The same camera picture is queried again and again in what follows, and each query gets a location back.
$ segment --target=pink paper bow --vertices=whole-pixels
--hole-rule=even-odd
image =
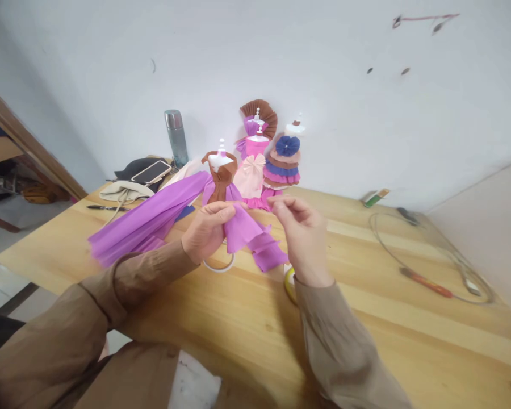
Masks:
[[[265,156],[259,154],[256,157],[253,155],[248,156],[242,163],[242,170],[245,173],[260,174],[263,172],[265,167]]]

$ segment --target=right hand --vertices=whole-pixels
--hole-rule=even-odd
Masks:
[[[309,287],[332,285],[334,279],[326,267],[326,220],[304,200],[293,196],[273,196],[267,201],[284,226],[296,278]]]

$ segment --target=thermos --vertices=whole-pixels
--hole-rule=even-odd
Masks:
[[[182,114],[178,110],[165,111],[166,128],[169,131],[170,146],[174,155],[174,162],[179,169],[189,158],[187,157],[186,134],[183,131]]]

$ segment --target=orange screwdriver handle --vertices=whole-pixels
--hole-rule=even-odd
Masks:
[[[435,284],[432,281],[429,281],[426,277],[421,276],[420,274],[415,273],[408,268],[402,267],[400,269],[401,274],[406,277],[409,277],[411,280],[416,281],[419,284],[422,284],[424,287],[429,288],[431,291],[435,291],[437,294],[442,295],[443,297],[452,298],[453,294],[450,290],[447,290],[445,287],[441,287],[440,285]]]

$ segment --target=brown sleeve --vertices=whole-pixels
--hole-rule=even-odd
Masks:
[[[317,289],[295,281],[312,371],[324,407],[411,408],[409,398],[380,360],[376,345],[354,316],[337,283]]]
[[[127,311],[196,267],[180,241],[128,254],[69,287],[0,349],[0,407],[49,407],[97,362]]]

